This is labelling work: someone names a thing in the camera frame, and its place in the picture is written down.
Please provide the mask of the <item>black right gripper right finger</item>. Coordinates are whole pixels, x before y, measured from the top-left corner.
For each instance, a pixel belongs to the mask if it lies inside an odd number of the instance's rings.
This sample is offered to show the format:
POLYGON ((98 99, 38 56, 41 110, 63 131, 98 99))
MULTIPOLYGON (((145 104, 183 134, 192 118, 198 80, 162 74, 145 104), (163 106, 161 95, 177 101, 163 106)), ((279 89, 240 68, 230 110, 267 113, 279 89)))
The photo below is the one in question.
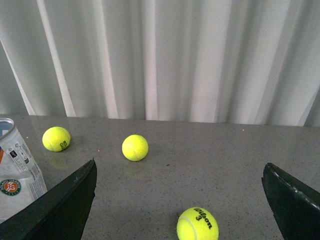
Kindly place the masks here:
POLYGON ((268 204, 285 240, 320 238, 320 193, 269 162, 261 179, 268 204))

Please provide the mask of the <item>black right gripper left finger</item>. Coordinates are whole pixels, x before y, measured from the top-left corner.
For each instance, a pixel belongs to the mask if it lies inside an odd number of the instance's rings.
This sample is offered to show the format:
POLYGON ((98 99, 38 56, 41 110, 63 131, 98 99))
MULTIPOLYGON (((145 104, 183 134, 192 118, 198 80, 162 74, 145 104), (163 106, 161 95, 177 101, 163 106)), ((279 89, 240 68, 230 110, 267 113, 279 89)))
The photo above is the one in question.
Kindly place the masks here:
POLYGON ((97 185, 93 159, 0 225, 2 240, 80 240, 97 185))

